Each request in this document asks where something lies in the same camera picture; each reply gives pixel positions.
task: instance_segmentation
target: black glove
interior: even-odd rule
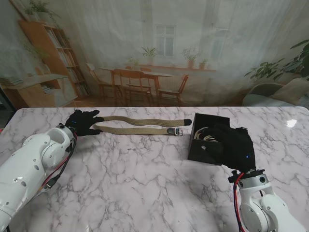
[[[90,129],[93,124],[104,121],[104,118],[102,117],[94,117],[98,113],[99,110],[91,112],[75,110],[66,121],[66,127],[74,128],[77,136],[100,134],[102,132],[101,130]]]
[[[223,144],[223,154],[209,150],[209,154],[218,163],[244,173],[256,169],[253,142],[246,128],[233,129],[223,124],[216,124],[214,128],[205,129],[203,134],[212,135]]]

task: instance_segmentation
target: black box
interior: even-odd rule
[[[230,119],[228,117],[221,117],[215,115],[195,114],[190,136],[188,160],[210,163],[215,165],[222,165],[221,163],[216,162],[211,157],[207,149],[211,148],[211,150],[215,150],[218,153],[222,154],[223,153],[222,143],[194,139],[194,135],[199,129],[203,127],[213,128],[215,123],[221,123],[230,126]]]

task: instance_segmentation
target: metal buckle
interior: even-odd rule
[[[183,136],[183,130],[181,128],[174,128],[175,136]]]

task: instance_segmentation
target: wooden cabinet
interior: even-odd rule
[[[2,85],[16,109],[24,107],[61,107],[70,103],[76,96],[65,93],[65,82],[68,77],[59,74],[29,77],[27,82],[15,86]],[[43,86],[52,88],[46,93]]]
[[[20,20],[19,24],[32,44],[48,54],[43,61],[51,73],[67,76],[79,98],[89,95],[84,75],[64,31],[39,22]]]

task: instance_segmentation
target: red cable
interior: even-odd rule
[[[66,157],[59,165],[58,167],[46,178],[46,180],[43,182],[43,184],[41,186],[45,186],[47,184],[47,182],[49,181],[49,179],[52,177],[52,175],[59,170],[59,168],[61,168],[61,166],[65,163],[65,161],[67,161],[68,157]]]
[[[237,187],[237,183],[239,182],[239,180],[241,179],[243,175],[245,175],[245,173],[241,173],[236,179],[236,182],[235,182],[236,187]],[[235,191],[235,205],[236,205],[236,214],[237,214],[236,216],[237,216],[237,219],[240,221],[240,215],[238,211],[238,202],[237,202],[237,191],[236,189],[234,191]],[[241,232],[245,232],[242,226],[240,226],[240,229],[241,229]]]

